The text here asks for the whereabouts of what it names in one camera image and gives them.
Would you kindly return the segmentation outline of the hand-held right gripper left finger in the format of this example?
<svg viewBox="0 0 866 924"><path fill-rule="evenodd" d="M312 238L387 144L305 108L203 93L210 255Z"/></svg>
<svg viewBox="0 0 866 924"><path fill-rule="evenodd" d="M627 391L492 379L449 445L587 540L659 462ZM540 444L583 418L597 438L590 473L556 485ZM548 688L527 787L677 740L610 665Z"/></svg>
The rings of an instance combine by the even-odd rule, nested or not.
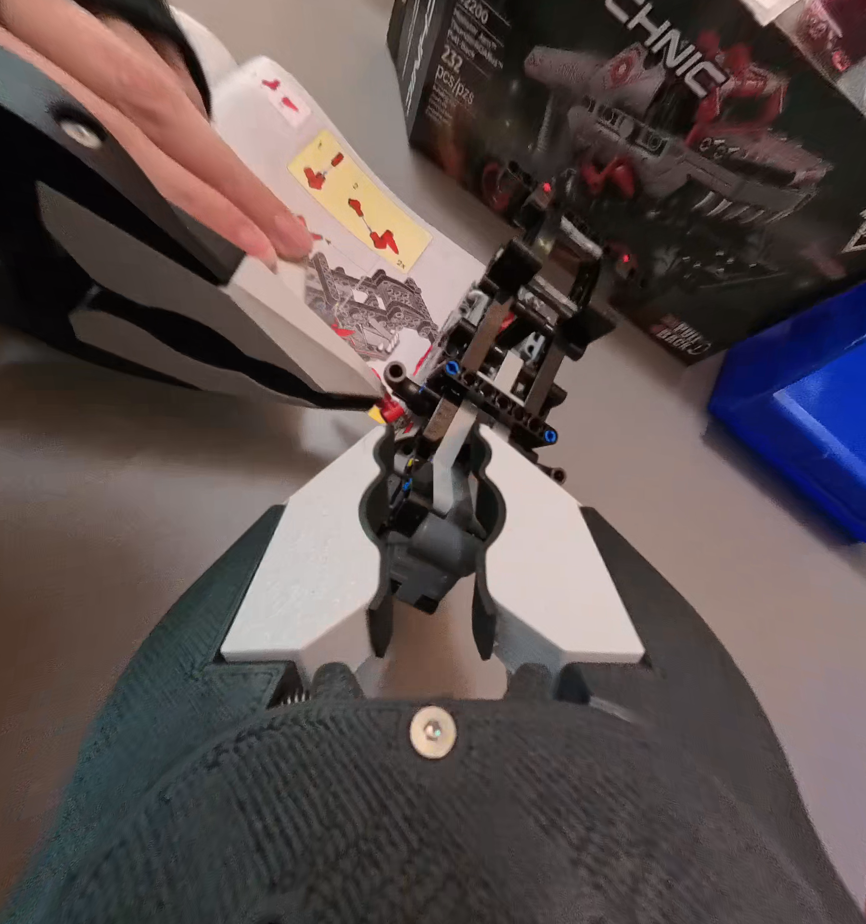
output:
<svg viewBox="0 0 866 924"><path fill-rule="evenodd" d="M373 657L382 553L367 504L392 449L392 429L377 426L288 499L221 643L227 663L356 671Z"/></svg>

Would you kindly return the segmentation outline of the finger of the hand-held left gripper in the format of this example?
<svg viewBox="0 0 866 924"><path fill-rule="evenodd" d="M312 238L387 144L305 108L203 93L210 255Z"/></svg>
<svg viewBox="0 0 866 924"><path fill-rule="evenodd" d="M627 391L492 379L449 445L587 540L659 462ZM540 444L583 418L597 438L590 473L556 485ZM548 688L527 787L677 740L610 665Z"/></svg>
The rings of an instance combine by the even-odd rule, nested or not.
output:
<svg viewBox="0 0 866 924"><path fill-rule="evenodd" d="M88 207L37 184L41 220L96 286L141 306L201 321L243 353L265 359L322 391L369 395L381 384L369 366L306 305L303 289L258 260L218 246L208 259L228 258L226 281L210 281Z"/></svg>
<svg viewBox="0 0 866 924"><path fill-rule="evenodd" d="M71 312L71 329L81 346L133 368L133 375L200 392L316 410L369 410L381 399L380 389L361 396L322 391L301 372L248 356L201 321L108 290Z"/></svg>

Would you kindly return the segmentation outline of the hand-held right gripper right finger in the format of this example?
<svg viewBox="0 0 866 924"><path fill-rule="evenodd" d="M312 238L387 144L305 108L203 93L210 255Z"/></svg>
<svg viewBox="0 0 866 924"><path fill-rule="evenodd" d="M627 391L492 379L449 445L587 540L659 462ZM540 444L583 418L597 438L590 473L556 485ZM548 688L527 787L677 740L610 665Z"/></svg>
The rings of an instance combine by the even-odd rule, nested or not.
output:
<svg viewBox="0 0 866 924"><path fill-rule="evenodd" d="M481 659L509 672L638 664L646 648L578 502L490 429L477 432L475 451L487 533L472 609Z"/></svg>

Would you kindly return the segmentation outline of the toy vehicle model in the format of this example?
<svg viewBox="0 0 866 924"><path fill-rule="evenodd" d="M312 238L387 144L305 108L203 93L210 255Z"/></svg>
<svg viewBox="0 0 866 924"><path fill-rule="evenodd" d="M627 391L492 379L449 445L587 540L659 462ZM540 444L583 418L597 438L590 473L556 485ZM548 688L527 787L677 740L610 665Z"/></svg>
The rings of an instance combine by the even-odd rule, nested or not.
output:
<svg viewBox="0 0 866 924"><path fill-rule="evenodd" d="M406 415L385 464L387 595L423 613L434 614L473 573L495 530L477 511L482 430L565 482L562 468L537 457L558 441L547 418L567 393L556 378L566 359L577 361L613 328L591 305L604 249L572 217L581 186L569 168L534 187L512 219L518 234L466 291L416 371L395 361L384 370Z"/></svg>

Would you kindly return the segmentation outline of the grey desk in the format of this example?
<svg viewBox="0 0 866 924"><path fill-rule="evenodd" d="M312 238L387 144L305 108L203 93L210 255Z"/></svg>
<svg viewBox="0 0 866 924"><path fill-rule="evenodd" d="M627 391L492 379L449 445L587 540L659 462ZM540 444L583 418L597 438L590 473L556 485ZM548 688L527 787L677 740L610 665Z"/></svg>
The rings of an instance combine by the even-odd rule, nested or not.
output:
<svg viewBox="0 0 866 924"><path fill-rule="evenodd" d="M562 371L550 456L719 636L863 906L866 545L709 422L719 364L614 331ZM0 908L137 647L370 427L134 381L0 329Z"/></svg>

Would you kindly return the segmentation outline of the person's left hand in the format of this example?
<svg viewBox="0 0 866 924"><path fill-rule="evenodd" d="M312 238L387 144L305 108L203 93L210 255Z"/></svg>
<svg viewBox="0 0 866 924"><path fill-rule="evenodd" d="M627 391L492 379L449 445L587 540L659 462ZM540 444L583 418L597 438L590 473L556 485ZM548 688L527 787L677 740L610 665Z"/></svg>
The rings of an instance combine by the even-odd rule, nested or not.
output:
<svg viewBox="0 0 866 924"><path fill-rule="evenodd" d="M313 241L209 122L208 81L167 2L0 1L0 46L63 87L162 196L277 271Z"/></svg>

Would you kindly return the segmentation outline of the instruction booklet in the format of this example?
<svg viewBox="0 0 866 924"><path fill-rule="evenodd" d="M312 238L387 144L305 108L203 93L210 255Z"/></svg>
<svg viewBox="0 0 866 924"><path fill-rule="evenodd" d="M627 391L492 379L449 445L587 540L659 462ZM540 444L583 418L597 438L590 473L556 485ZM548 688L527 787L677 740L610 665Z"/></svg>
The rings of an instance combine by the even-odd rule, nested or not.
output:
<svg viewBox="0 0 866 924"><path fill-rule="evenodd" d="M484 265L401 202L287 69L265 56L239 64L173 15L208 80L214 128L312 237L306 304L376 375L392 361L415 372Z"/></svg>

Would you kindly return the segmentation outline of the blue plastic bin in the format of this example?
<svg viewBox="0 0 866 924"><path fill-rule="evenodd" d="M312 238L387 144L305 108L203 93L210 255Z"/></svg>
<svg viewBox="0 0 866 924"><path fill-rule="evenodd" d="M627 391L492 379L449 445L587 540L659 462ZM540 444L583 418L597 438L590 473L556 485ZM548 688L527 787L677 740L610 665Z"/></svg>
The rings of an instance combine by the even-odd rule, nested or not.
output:
<svg viewBox="0 0 866 924"><path fill-rule="evenodd" d="M866 282L731 347L708 410L866 543Z"/></svg>

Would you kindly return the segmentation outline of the dark toy set box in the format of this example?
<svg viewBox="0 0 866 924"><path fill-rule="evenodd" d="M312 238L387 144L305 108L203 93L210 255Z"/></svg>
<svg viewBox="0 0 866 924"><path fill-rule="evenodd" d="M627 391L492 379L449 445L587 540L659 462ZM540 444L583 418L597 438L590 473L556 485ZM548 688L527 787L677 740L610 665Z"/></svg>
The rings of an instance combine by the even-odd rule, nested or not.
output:
<svg viewBox="0 0 866 924"><path fill-rule="evenodd" d="M573 168L600 291L691 365L866 282L866 57L799 2L393 2L408 141L507 222Z"/></svg>

